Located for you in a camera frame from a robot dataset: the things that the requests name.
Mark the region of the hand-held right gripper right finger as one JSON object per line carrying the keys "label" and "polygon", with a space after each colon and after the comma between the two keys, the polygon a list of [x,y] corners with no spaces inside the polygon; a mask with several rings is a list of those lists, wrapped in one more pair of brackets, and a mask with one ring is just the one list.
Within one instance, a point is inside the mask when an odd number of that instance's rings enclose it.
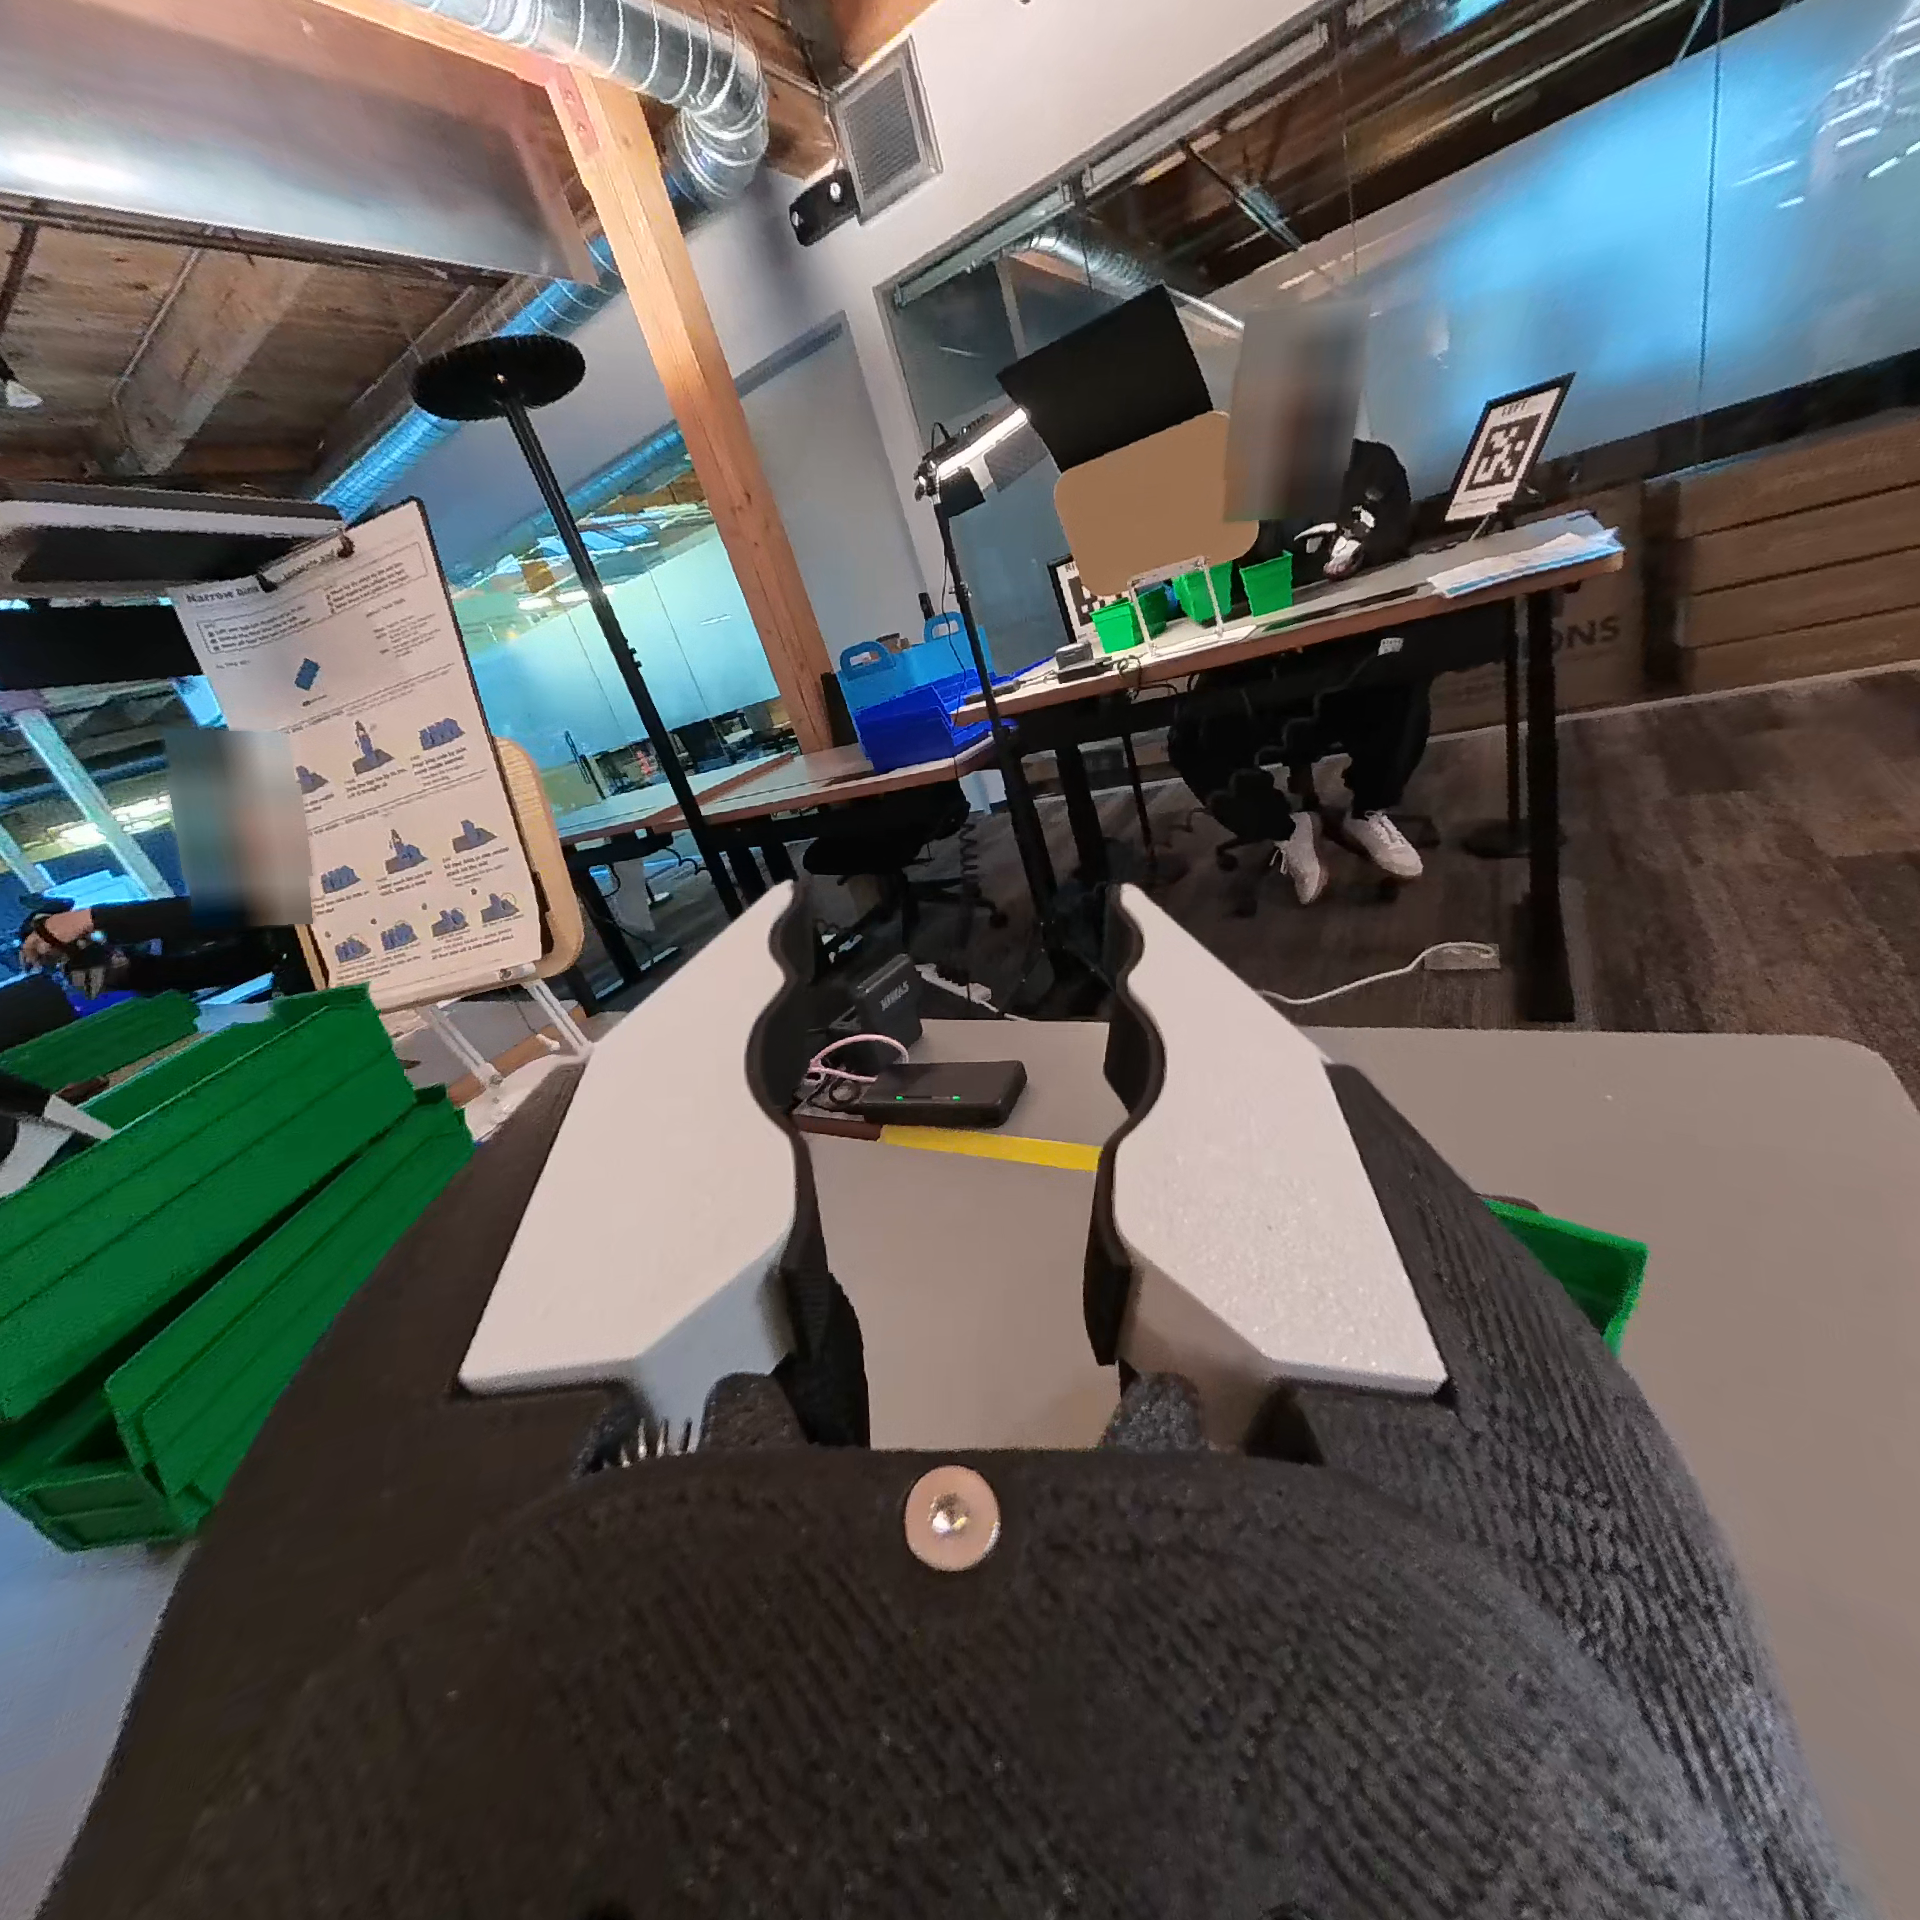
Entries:
{"label": "hand-held right gripper right finger", "polygon": [[1448,1370],[1330,1061],[1141,886],[1110,891],[1089,1342],[1244,1442],[1281,1391],[1435,1403]]}

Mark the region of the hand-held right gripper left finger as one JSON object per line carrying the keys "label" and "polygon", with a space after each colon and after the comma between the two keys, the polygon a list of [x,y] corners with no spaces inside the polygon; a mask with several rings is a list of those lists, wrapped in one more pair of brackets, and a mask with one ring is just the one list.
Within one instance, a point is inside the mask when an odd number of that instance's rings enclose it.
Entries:
{"label": "hand-held right gripper left finger", "polygon": [[810,970],[810,904],[777,883],[590,1051],[461,1357],[467,1393],[609,1386],[647,1424],[692,1424],[716,1377],[806,1377],[830,1319],[796,1133]]}

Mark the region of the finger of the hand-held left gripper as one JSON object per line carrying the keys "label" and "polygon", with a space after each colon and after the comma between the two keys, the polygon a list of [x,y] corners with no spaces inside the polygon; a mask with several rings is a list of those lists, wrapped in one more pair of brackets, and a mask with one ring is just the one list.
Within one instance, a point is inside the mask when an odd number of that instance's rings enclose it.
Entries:
{"label": "finger of the hand-held left gripper", "polygon": [[115,1131],[79,1101],[0,1071],[0,1195],[22,1195],[45,1165],[109,1139]]}

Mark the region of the yellow tape strip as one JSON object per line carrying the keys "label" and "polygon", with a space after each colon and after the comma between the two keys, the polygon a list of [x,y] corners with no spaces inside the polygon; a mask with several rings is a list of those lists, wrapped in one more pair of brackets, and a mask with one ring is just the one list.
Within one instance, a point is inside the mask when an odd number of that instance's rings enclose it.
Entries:
{"label": "yellow tape strip", "polygon": [[1000,1131],[946,1131],[946,1126],[883,1126],[878,1146],[971,1158],[971,1161],[1015,1161],[1015,1165],[1056,1165],[1056,1174],[1099,1174],[1104,1146],[1089,1139],[1036,1139]]}

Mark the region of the white power strip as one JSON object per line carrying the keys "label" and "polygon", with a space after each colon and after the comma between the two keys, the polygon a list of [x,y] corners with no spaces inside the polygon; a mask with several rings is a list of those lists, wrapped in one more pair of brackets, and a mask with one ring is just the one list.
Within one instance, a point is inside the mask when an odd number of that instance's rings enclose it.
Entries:
{"label": "white power strip", "polygon": [[1310,996],[1289,996],[1289,993],[1271,993],[1271,988],[1258,988],[1258,996],[1281,1009],[1281,1013],[1310,1013],[1310,1009],[1330,1009],[1330,1004],[1347,1004],[1356,993],[1372,993],[1372,988],[1401,988],[1401,981],[1424,974],[1424,970],[1502,970],[1502,944],[1448,938],[1448,944],[1424,944],[1419,954],[1408,954],[1397,970],[1370,970],[1370,974],[1319,988]]}

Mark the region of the black power bank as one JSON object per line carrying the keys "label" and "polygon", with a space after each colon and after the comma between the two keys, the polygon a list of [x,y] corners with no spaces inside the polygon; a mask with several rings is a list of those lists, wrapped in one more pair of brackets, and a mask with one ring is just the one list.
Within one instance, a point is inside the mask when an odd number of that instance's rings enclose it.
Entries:
{"label": "black power bank", "polygon": [[1024,1061],[897,1061],[861,1087],[855,1112],[878,1131],[999,1131],[1024,1087]]}

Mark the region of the black office chair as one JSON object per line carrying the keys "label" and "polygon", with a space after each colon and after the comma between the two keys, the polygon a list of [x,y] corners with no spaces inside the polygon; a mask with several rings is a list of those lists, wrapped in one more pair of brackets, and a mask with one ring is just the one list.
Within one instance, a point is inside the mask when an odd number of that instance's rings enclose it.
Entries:
{"label": "black office chair", "polygon": [[[954,883],[914,883],[914,863],[946,841],[958,844]],[[958,778],[946,778],[830,806],[806,844],[801,868],[844,886],[872,883],[877,906],[864,906],[861,928],[892,920],[901,948],[914,948],[930,904],[958,906],[964,932],[973,914],[986,914],[986,928],[1008,928],[1008,914],[983,891],[971,853],[971,796]]]}

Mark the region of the grey desk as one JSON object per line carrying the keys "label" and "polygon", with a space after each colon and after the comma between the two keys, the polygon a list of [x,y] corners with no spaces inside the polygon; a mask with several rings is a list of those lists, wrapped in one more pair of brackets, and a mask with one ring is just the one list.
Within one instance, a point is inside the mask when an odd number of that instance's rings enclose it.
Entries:
{"label": "grey desk", "polygon": [[971,742],[954,757],[925,757],[878,777],[864,746],[824,746],[824,752],[776,752],[729,772],[709,772],[689,778],[698,821],[685,826],[673,786],[625,791],[609,800],[590,800],[556,816],[560,857],[570,876],[570,897],[594,938],[602,944],[619,988],[664,970],[676,948],[635,954],[625,922],[602,904],[594,868],[613,868],[647,857],[651,841],[689,833],[698,853],[722,857],[716,897],[722,906],[760,904],[776,883],[789,883],[789,844],[810,841],[810,826],[830,813],[872,806],[901,791],[949,786],[989,772],[989,742]]}

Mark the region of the wooden desk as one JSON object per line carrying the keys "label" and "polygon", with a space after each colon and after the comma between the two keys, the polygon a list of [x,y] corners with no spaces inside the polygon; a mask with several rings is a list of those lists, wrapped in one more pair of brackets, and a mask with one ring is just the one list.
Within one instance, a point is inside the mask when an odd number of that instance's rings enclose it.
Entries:
{"label": "wooden desk", "polygon": [[1435,674],[1433,627],[1462,623],[1470,610],[1504,610],[1516,633],[1516,696],[1504,727],[1504,777],[1520,778],[1520,853],[1526,853],[1526,891],[1520,891],[1520,1019],[1530,1024],[1571,1024],[1571,948],[1566,948],[1566,806],[1558,806],[1558,674],[1554,674],[1554,601],[1618,574],[1612,565],[1573,565],[1558,574],[1538,574],[1504,591],[1479,591],[1462,601],[1443,601],[1419,584],[1419,565],[1435,558],[1418,551],[1391,567],[1370,567],[1351,584],[1314,584],[1299,591],[1281,615],[1239,615],[1226,627],[1171,627],[1165,636],[1141,641],[1136,653],[1110,660],[1099,674],[1060,677],[1056,670],[1026,670],[1015,684],[999,684],[999,712],[1018,739],[1018,752],[1052,752],[1060,772],[1060,791],[1070,800],[1070,844],[1077,844],[1077,886],[1065,891],[1060,922],[1070,922],[1070,944],[1090,960],[1077,938],[1090,928],[1084,897],[1110,886],[1110,844],[1090,813],[1089,772],[1077,746],[1165,727],[1187,701],[1194,677],[1249,670],[1289,653],[1338,647],[1347,636],[1401,636],[1406,674]]}

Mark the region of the blue bin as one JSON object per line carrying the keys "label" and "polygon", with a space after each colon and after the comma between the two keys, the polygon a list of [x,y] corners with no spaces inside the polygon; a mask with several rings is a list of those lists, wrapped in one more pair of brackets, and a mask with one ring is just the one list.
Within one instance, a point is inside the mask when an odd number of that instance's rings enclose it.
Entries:
{"label": "blue bin", "polygon": [[914,647],[848,641],[830,677],[877,777],[958,757],[989,730],[986,722],[958,722],[958,706],[983,696],[958,610],[933,610]]}

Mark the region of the instruction sheet on clipboard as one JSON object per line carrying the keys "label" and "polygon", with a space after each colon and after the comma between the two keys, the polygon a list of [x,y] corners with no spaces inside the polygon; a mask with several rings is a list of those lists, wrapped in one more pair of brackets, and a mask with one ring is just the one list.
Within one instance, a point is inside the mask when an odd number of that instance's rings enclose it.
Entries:
{"label": "instruction sheet on clipboard", "polygon": [[422,507],[177,591],[177,615],[228,730],[276,739],[320,981],[408,1013],[536,974],[542,897]]}

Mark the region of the grey flat panel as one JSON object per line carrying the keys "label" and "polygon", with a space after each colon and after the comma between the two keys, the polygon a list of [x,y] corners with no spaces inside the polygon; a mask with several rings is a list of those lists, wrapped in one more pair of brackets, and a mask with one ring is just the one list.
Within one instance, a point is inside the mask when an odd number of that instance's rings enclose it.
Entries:
{"label": "grey flat panel", "polygon": [[166,601],[177,591],[276,574],[338,548],[346,519],[312,497],[0,483],[4,601]]}

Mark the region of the paper stack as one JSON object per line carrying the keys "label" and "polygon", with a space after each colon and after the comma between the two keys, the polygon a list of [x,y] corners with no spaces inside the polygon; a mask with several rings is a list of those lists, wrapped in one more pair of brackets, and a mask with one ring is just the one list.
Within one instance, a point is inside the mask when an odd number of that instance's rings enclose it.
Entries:
{"label": "paper stack", "polygon": [[1456,540],[1419,565],[1419,584],[1443,601],[1462,601],[1479,591],[1504,591],[1538,574],[1558,574],[1573,565],[1612,565],[1612,558],[1625,558],[1618,530],[1573,507],[1573,516],[1526,519],[1504,535]]}

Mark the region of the cardboard panel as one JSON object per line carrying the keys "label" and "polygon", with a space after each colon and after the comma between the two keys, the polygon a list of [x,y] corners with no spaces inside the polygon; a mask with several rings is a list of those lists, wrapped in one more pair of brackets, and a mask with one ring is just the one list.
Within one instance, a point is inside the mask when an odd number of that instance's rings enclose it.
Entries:
{"label": "cardboard panel", "polygon": [[1230,413],[1196,413],[1056,480],[1056,516],[1089,597],[1233,565],[1258,519],[1226,516]]}

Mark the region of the black white tag stand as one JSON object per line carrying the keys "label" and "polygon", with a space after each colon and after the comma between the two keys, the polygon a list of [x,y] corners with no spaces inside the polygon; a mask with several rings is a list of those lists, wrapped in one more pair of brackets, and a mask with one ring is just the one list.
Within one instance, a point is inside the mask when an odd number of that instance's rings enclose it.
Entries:
{"label": "black white tag stand", "polygon": [[1571,385],[1573,371],[1558,371],[1479,410],[1479,425],[1451,473],[1451,492],[1443,503],[1443,524],[1484,524],[1516,507]]}

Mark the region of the black light stand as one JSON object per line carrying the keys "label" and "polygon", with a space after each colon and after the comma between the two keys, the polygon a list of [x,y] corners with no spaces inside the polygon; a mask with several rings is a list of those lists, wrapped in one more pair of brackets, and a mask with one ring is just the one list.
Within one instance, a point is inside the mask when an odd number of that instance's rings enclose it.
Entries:
{"label": "black light stand", "polygon": [[1015,988],[1008,1009],[1024,1019],[1090,1019],[1110,993],[1104,993],[1104,974],[1090,970],[1090,960],[1070,944],[1070,922],[1060,922],[1060,914],[1056,914],[1056,868],[1052,868],[1041,806],[1024,778],[1018,739],[999,712],[999,670],[986,660],[986,636],[973,627],[971,584],[964,584],[964,567],[954,551],[954,519],[983,507],[986,492],[1008,486],[1018,473],[1026,473],[1041,451],[1043,445],[1026,434],[1024,410],[983,413],[958,434],[949,434],[939,425],[914,473],[914,497],[925,497],[933,507],[939,558],[946,558],[958,633],[971,647],[973,696],[986,706],[986,739],[989,739],[989,757],[1000,777],[1024,897],[1036,906],[1026,954],[1018,968],[1018,988]]}

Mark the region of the black floor lamp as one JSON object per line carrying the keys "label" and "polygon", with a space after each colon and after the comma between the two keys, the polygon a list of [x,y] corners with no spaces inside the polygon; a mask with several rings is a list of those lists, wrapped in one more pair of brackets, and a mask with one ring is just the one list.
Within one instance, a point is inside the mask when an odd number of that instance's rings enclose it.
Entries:
{"label": "black floor lamp", "polygon": [[689,777],[685,777],[685,757],[664,727],[664,712],[642,677],[642,663],[619,633],[619,615],[609,610],[609,591],[590,558],[590,540],[582,540],[582,524],[556,483],[556,469],[536,434],[536,410],[549,410],[560,403],[570,385],[582,382],[582,356],[570,340],[556,340],[556,333],[494,333],[494,340],[471,340],[471,346],[458,346],[458,349],[438,349],[427,356],[419,371],[412,371],[412,403],[427,413],[427,417],[447,417],[447,425],[481,425],[481,417],[504,417],[516,429],[516,445],[528,469],[528,483],[542,486],[542,503],[556,524],[556,540],[570,565],[570,577],[576,591],[590,597],[590,610],[594,610],[594,627],[613,660],[613,674],[619,684],[632,690],[635,701],[635,715],[642,715],[642,730],[664,765],[664,778],[673,791],[673,806],[685,816],[685,833],[692,841],[698,857],[706,857],[706,876],[716,886],[716,904],[722,914],[739,922],[742,920],[742,897],[739,897],[739,883],[729,883],[729,863],[728,853],[716,847],[709,826],[706,826],[706,813],[689,791]]}

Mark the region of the black panel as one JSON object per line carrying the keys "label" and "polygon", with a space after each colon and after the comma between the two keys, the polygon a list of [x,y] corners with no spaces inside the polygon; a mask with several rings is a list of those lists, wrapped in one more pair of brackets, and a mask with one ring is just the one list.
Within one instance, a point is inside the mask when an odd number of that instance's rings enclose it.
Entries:
{"label": "black panel", "polygon": [[999,371],[1060,473],[1212,410],[1178,296],[1148,288]]}

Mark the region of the grey vent grille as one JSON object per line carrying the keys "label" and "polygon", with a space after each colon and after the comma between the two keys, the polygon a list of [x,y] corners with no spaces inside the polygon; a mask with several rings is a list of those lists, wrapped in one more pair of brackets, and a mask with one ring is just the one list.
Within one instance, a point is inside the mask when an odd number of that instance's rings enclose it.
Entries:
{"label": "grey vent grille", "polygon": [[855,219],[877,223],[914,189],[946,173],[933,112],[914,35],[897,35],[848,85],[828,94],[844,172],[855,183]]}

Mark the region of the wooden post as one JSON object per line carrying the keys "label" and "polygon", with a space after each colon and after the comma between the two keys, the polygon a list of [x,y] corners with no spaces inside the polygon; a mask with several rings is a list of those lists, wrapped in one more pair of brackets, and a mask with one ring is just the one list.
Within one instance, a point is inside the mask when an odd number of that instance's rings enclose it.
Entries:
{"label": "wooden post", "polygon": [[716,340],[689,239],[664,185],[647,112],[632,93],[546,62],[546,101],[570,172],[609,239],[625,301],[685,429],[706,507],[716,516],[729,577],[776,670],[787,715],[806,752],[830,742],[828,641],[810,610],[777,497],[761,480],[728,349]]}

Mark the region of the silver ventilation duct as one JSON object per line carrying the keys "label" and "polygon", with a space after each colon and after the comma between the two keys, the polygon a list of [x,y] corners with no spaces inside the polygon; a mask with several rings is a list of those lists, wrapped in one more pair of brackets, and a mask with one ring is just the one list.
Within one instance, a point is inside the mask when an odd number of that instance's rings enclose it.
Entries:
{"label": "silver ventilation duct", "polygon": [[[771,154],[761,62],[729,23],[698,8],[651,0],[419,0],[396,8],[419,23],[447,23],[516,61],[625,85],[668,112],[664,185],[668,209],[706,219],[729,209]],[[619,294],[602,239],[590,246],[590,270],[546,280],[494,323],[508,340],[570,340]],[[458,417],[422,413],[412,399],[363,451],[346,462],[320,497],[338,516],[363,516]]]}

